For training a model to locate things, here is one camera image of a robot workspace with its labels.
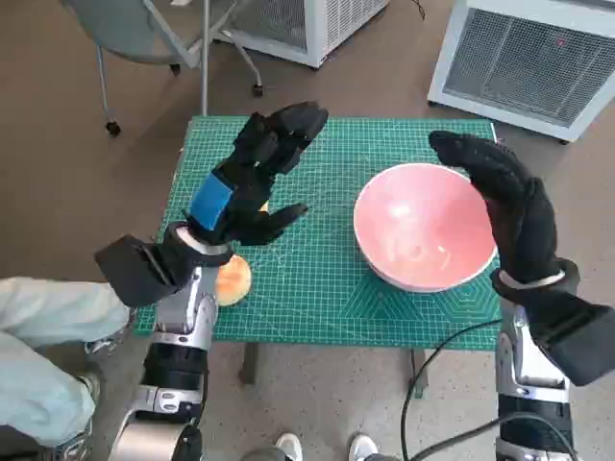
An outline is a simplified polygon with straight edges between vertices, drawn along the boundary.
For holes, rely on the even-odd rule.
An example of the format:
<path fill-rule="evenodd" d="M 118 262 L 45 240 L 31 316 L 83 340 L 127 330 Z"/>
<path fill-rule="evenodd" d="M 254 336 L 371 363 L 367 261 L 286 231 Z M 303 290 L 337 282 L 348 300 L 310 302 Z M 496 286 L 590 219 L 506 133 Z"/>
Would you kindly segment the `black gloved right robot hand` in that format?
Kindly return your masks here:
<path fill-rule="evenodd" d="M 501 269 L 522 284 L 557 275 L 554 208 L 543 181 L 493 140 L 433 131 L 429 144 L 442 164 L 464 169 L 485 200 Z"/>

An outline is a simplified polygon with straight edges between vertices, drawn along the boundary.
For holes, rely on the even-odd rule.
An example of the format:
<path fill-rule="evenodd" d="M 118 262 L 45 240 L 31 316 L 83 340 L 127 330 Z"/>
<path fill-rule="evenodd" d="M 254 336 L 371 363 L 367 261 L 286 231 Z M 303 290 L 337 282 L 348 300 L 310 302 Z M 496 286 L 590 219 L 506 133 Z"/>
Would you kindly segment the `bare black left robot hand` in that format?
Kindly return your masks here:
<path fill-rule="evenodd" d="M 307 211 L 305 204 L 270 214 L 261 208 L 275 179 L 297 166 L 326 125 L 329 113 L 316 102 L 293 104 L 265 116 L 253 113 L 234 140 L 232 153 L 202 182 L 186 215 L 196 238 L 222 245 L 266 245 Z"/>

